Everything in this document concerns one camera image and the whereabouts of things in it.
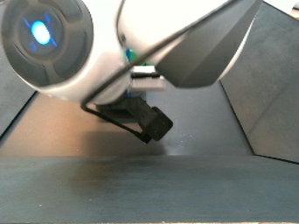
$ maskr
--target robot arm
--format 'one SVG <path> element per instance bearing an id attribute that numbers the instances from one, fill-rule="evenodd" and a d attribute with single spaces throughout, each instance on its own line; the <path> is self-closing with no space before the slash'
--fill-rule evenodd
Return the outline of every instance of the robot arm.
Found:
<path id="1" fill-rule="evenodd" d="M 32 88 L 82 102 L 88 111 L 88 102 L 111 104 L 128 90 L 138 61 L 127 64 L 124 48 L 136 51 L 140 61 L 150 59 L 178 88 L 211 85 L 237 61 L 261 3 L 11 0 L 2 27 L 6 55 Z M 144 133 L 159 140 L 173 127 L 170 119 L 158 108 L 140 101 L 135 105 L 151 117 L 140 121 Z"/>

